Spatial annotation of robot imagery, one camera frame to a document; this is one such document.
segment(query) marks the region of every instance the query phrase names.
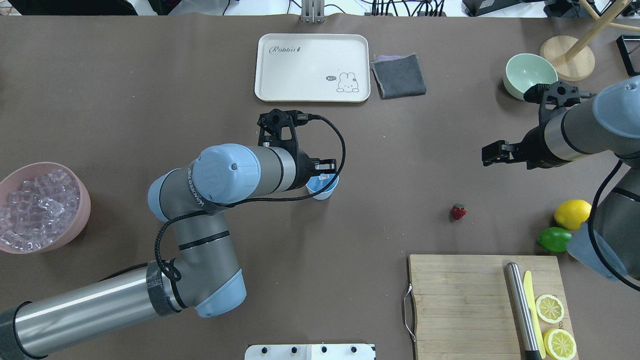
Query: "pink bowl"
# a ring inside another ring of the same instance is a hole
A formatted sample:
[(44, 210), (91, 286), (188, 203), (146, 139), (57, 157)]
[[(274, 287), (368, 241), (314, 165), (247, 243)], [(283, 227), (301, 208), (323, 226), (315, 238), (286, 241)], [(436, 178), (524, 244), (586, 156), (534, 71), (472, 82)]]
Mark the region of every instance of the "pink bowl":
[(89, 199), (89, 193), (86, 191), (86, 187), (80, 179), (64, 165), (57, 163), (35, 163), (22, 167), (11, 175), (7, 176), (0, 182), (0, 206), (6, 205), (6, 199), (10, 192), (19, 191), (22, 188), (23, 181), (33, 181), (40, 175), (46, 175), (53, 172), (57, 168), (64, 170), (73, 180), (78, 184), (80, 190), (80, 201), (78, 205), (78, 212), (76, 217), (71, 221), (71, 224), (65, 230), (64, 233), (59, 235), (52, 243), (44, 245), (42, 248), (34, 251), (24, 252), (18, 249), (14, 249), (5, 243), (0, 243), (0, 250), (9, 252), (11, 254), (32, 254), (34, 252), (44, 252), (53, 249), (57, 249), (62, 245), (70, 242), (84, 229), (86, 222), (89, 221), (89, 213), (91, 213), (91, 199)]

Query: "strawberry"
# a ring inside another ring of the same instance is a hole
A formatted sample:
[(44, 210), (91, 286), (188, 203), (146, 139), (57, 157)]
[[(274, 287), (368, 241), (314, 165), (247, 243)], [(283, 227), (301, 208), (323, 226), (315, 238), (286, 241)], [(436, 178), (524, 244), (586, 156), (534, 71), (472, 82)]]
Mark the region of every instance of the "strawberry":
[(451, 215), (456, 220), (460, 220), (466, 213), (467, 209), (463, 204), (454, 204), (451, 208)]

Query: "gray cloth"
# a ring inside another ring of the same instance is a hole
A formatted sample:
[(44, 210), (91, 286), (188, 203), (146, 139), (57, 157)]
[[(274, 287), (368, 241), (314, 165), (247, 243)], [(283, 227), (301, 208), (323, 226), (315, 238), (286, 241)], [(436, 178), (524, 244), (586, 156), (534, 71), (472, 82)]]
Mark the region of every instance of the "gray cloth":
[(427, 92), (415, 54), (397, 58), (380, 56), (379, 60), (371, 63), (371, 68), (383, 99), (424, 95)]

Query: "white bracket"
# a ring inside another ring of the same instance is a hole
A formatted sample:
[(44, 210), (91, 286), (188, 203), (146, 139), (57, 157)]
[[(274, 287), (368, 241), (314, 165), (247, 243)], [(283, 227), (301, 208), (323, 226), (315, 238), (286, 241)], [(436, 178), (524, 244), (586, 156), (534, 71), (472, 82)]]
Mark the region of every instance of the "white bracket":
[(324, 22), (324, 0), (302, 0), (302, 22)]
[(375, 360), (373, 344), (252, 345), (244, 360)]

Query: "robotic arm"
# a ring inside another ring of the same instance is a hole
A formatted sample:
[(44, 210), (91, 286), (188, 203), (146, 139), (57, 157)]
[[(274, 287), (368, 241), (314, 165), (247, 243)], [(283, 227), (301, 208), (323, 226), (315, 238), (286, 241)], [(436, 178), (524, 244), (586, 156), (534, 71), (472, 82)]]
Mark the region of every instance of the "robotic arm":
[[(262, 114), (258, 146), (209, 147), (189, 166), (154, 181), (149, 206), (167, 222), (161, 233), (175, 222), (180, 258), (162, 260), (157, 240), (159, 261), (145, 268), (0, 313), (0, 360), (41, 359), (191, 306), (207, 318), (240, 305), (246, 290), (222, 211), (255, 197), (300, 188), (312, 176), (340, 171), (342, 164), (336, 170), (335, 159), (309, 158), (298, 148), (295, 127), (312, 119), (323, 119), (333, 127), (322, 117), (295, 110)], [(282, 138), (285, 127), (291, 139)]]
[(539, 126), (519, 143), (499, 140), (482, 149), (484, 166), (526, 162), (527, 169), (559, 167), (590, 154), (613, 151), (631, 169), (597, 206), (593, 225), (635, 279), (640, 279), (638, 86), (640, 76), (582, 102), (578, 89), (561, 81), (536, 85), (524, 97), (540, 104)]

